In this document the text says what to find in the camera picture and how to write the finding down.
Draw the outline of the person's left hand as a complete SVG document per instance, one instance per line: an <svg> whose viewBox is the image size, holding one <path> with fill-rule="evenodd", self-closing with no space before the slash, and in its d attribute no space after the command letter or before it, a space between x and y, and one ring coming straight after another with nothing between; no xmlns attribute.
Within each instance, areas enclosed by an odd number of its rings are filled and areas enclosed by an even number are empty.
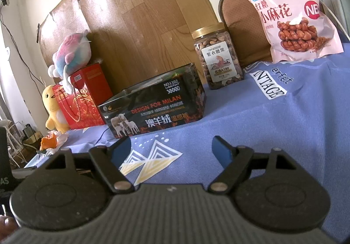
<svg viewBox="0 0 350 244"><path fill-rule="evenodd" d="M14 218L0 215L0 241L6 239L17 229L18 225Z"/></svg>

